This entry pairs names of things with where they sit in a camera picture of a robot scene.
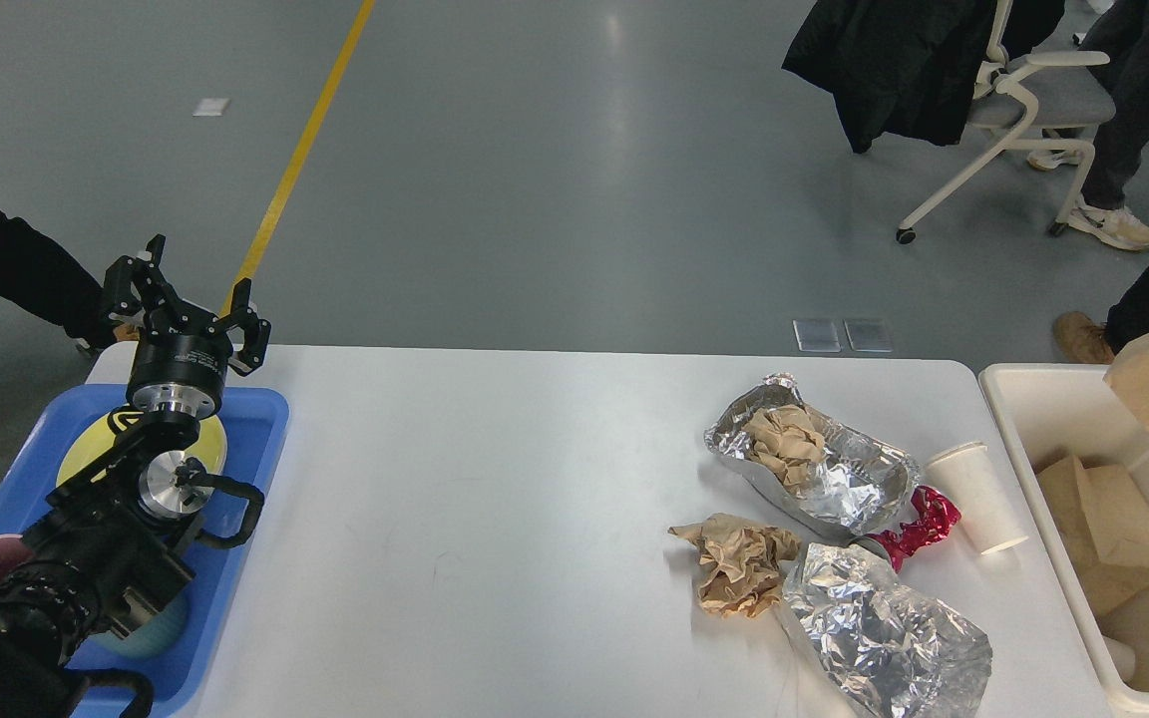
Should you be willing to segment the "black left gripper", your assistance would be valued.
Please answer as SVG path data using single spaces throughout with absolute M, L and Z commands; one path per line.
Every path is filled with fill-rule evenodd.
M 102 318 L 115 340 L 138 340 L 125 399 L 140 412 L 179 412 L 206 419 L 219 412 L 228 366 L 250 376 L 263 366 L 272 323 L 250 304 L 250 278 L 232 288 L 217 335 L 182 333 L 182 298 L 163 275 L 165 236 L 145 250 L 116 258 L 105 275 Z M 241 332 L 233 349 L 229 332 Z

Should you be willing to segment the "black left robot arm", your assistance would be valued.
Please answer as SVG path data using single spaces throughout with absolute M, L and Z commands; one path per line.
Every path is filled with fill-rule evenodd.
M 192 456 L 168 478 L 152 474 L 219 412 L 228 371 L 263 364 L 272 332 L 250 306 L 249 278 L 236 283 L 226 314 L 210 312 L 165 280 L 164 250 L 155 236 L 106 273 L 110 318 L 140 326 L 125 389 L 140 419 L 51 491 L 49 511 L 23 532 L 26 559 L 0 578 L 0 717 L 69 717 L 93 687 L 131 690 L 123 715 L 151 715 L 151 677 L 77 671 L 70 659 L 93 633 L 124 639 L 164 613 L 195 577 L 188 546 L 233 549 L 259 527 L 265 496 L 250 482 Z

